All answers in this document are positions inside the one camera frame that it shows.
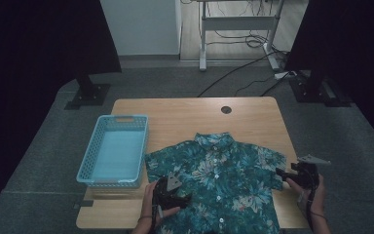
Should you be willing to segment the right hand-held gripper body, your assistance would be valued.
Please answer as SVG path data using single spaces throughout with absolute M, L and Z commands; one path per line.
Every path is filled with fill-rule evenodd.
M 299 157 L 297 163 L 291 164 L 291 169 L 297 172 L 295 182 L 305 189 L 318 187 L 318 165 L 330 166 L 331 162 L 308 154 Z

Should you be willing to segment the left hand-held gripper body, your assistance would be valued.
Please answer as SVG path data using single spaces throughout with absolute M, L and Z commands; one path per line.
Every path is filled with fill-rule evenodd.
M 176 195 L 181 185 L 182 183 L 173 173 L 161 177 L 153 191 L 153 204 L 159 205 L 164 210 L 181 207 L 182 199 Z

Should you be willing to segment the teal floral shirt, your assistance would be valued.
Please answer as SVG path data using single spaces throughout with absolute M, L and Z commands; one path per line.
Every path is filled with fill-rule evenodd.
M 174 174 L 188 206 L 166 218 L 157 234 L 279 234 L 272 191 L 282 189 L 277 169 L 286 158 L 272 149 L 238 142 L 228 133 L 192 140 L 145 156 L 148 179 Z

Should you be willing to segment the light blue plastic basket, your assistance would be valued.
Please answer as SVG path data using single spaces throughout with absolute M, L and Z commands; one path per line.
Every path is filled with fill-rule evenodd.
M 88 187 L 138 188 L 148 141 L 147 115 L 101 115 L 76 180 Z

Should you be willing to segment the person's left hand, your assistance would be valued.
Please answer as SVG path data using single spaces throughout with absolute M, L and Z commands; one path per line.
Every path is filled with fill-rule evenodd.
M 142 202 L 142 208 L 141 208 L 141 213 L 140 213 L 140 216 L 143 216 L 143 215 L 151 215 L 153 216 L 153 205 L 152 205 L 152 200 L 153 200 L 153 192 L 154 192 L 154 189 L 156 187 L 156 184 L 157 182 L 154 181 L 152 183 L 149 183 L 146 187 L 145 187 L 145 191 L 144 191 L 144 197 L 143 197 L 143 202 Z M 156 216 L 156 225 L 159 225 L 165 218 L 171 216 L 171 215 L 175 215 L 177 214 L 178 212 L 180 211 L 180 208 L 179 207 L 175 207 L 175 208 L 171 208 L 169 210 L 163 210 L 163 215 L 157 215 Z M 150 219 L 145 219 L 145 220 L 142 220 L 138 223 L 152 223 L 152 220 Z

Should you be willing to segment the person's right hand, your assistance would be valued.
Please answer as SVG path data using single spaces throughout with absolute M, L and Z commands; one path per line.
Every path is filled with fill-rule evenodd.
M 315 191 L 315 196 L 310 206 L 311 215 L 324 215 L 325 186 L 323 176 L 319 175 L 318 178 L 319 185 Z M 311 190 L 304 189 L 299 184 L 293 181 L 288 182 L 288 184 L 299 195 L 297 205 L 302 211 L 305 212 L 307 210 Z

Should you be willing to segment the black tape strip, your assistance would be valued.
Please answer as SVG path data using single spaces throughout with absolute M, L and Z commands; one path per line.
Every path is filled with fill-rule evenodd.
M 94 204 L 93 200 L 83 200 L 83 201 L 80 201 L 80 202 L 75 202 L 74 205 L 73 205 L 73 209 L 79 210 L 82 207 L 92 207 L 93 204 Z

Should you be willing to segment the black stand base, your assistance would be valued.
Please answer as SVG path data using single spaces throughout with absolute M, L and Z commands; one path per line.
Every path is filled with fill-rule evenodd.
M 289 85 L 298 102 L 323 103 L 327 107 L 350 107 L 353 102 L 333 79 L 319 71 L 299 70 Z
M 95 84 L 89 75 L 79 75 L 76 78 L 79 89 L 74 98 L 66 103 L 65 110 L 76 110 L 81 106 L 103 105 L 110 84 Z

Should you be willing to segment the white power strip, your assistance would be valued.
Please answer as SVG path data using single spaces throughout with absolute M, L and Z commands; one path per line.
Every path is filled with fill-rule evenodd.
M 275 74 L 275 79 L 276 80 L 281 80 L 284 78 L 293 78 L 297 75 L 295 71 L 285 71 L 285 72 L 280 72 Z

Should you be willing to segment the black curtain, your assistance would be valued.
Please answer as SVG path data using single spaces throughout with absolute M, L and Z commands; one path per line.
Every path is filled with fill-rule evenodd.
M 120 69 L 101 0 L 0 0 L 0 192 L 57 91 Z
M 285 68 L 333 79 L 374 129 L 374 0 L 309 0 Z

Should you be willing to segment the white metal desk frame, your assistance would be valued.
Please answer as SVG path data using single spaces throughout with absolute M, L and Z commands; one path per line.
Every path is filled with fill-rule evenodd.
M 274 56 L 273 42 L 281 19 L 281 11 L 285 0 L 279 0 L 276 12 L 272 16 L 245 16 L 245 17 L 208 17 L 206 5 L 209 2 L 245 1 L 245 0 L 195 0 L 202 5 L 201 12 L 201 47 L 199 69 L 206 71 L 206 33 L 208 31 L 235 31 L 235 30 L 266 30 L 269 32 L 267 42 L 262 48 L 274 71 L 280 66 Z

